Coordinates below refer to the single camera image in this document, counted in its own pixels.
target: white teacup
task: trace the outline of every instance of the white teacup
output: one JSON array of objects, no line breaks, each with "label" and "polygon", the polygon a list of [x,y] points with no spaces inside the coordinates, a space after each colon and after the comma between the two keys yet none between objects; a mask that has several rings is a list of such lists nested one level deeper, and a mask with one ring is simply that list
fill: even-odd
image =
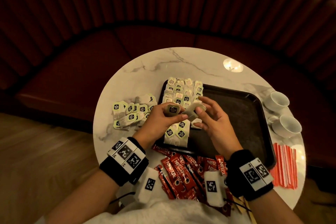
[{"label": "white teacup", "polygon": [[281,115],[278,120],[272,123],[273,131],[282,137],[292,137],[302,131],[300,122],[292,116]]},{"label": "white teacup", "polygon": [[273,91],[265,98],[264,105],[271,111],[279,112],[281,109],[289,106],[289,99],[285,94]]}]

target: white marble tabletop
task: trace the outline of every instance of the white marble tabletop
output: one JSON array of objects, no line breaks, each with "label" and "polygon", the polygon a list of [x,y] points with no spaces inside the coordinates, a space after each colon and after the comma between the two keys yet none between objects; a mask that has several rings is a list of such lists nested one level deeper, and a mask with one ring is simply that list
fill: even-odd
[{"label": "white marble tabletop", "polygon": [[[119,69],[105,85],[94,115],[93,142],[98,162],[101,163],[107,157],[107,151],[120,137],[132,136],[134,133],[134,128],[130,131],[113,128],[112,103],[121,100],[133,102],[136,96],[146,93],[152,93],[158,99],[162,85],[168,77],[192,78],[213,86],[250,92],[262,102],[270,92],[274,91],[261,76],[246,66],[240,73],[225,69],[223,61],[228,56],[197,48],[166,48],[141,55]],[[274,115],[279,116],[265,107],[264,112],[266,120]],[[288,108],[285,108],[281,114],[292,115]],[[296,149],[298,188],[292,190],[275,187],[275,191],[293,209],[305,182],[306,155],[303,139],[301,135],[284,139],[276,135],[270,126],[269,132],[273,143],[286,144]],[[149,159],[149,167],[157,166],[165,157],[151,149],[146,150],[146,156]],[[131,184],[127,183],[120,188],[118,196],[132,189]],[[155,186],[154,192],[157,197],[168,199],[161,186]],[[128,196],[124,198],[123,203],[127,204],[132,200],[132,197]]]}]

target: sofa cushion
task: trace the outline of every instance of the sofa cushion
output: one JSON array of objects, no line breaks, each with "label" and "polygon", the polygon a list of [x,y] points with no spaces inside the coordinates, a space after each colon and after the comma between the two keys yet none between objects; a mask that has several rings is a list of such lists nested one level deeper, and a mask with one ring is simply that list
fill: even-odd
[{"label": "sofa cushion", "polygon": [[152,26],[121,26],[114,31],[133,58],[163,48],[193,47],[195,40],[190,33]]},{"label": "sofa cushion", "polygon": [[289,109],[302,125],[308,164],[336,168],[336,114],[321,92],[304,74],[285,64],[266,72],[263,78],[288,96]]},{"label": "sofa cushion", "polygon": [[92,33],[57,55],[16,97],[31,108],[93,121],[105,84],[130,60],[112,31]]},{"label": "sofa cushion", "polygon": [[197,35],[195,48],[221,53],[241,62],[258,74],[279,63],[279,59],[269,52],[257,46],[233,39]]}]

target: black tray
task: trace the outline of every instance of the black tray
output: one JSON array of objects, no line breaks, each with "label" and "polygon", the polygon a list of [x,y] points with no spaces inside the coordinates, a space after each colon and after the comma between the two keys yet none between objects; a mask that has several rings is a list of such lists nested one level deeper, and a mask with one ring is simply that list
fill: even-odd
[{"label": "black tray", "polygon": [[[162,86],[158,104],[162,103],[167,82],[168,80]],[[260,100],[248,92],[207,84],[203,84],[203,95],[215,100],[229,115],[232,127],[242,147],[249,149],[268,169],[273,168],[275,154]],[[156,145],[182,154],[207,158],[215,158],[215,155],[218,155],[210,138],[203,130],[190,128],[187,148],[165,144],[163,141],[164,136],[156,141]]]}]

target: wooden floor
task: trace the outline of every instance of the wooden floor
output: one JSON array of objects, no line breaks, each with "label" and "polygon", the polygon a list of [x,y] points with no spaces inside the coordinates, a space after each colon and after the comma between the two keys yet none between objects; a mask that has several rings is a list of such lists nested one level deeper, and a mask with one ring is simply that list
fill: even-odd
[{"label": "wooden floor", "polygon": [[[91,134],[0,113],[0,223],[34,223],[97,168]],[[335,203],[308,179],[295,212],[336,223]]]}]

